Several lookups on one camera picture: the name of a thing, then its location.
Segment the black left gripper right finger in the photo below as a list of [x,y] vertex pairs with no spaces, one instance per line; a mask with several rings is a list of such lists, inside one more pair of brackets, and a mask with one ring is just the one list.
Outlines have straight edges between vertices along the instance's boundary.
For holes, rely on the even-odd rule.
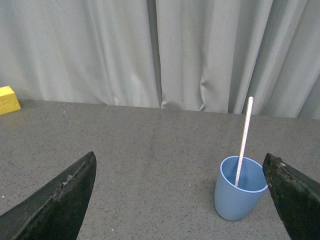
[[292,240],[320,238],[320,184],[267,153],[263,173],[277,213]]

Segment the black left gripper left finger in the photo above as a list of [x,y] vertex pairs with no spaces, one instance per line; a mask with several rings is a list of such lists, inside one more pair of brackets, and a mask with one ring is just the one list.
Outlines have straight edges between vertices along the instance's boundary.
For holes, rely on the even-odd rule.
[[2,240],[75,240],[92,195],[97,160],[91,151],[0,216]]

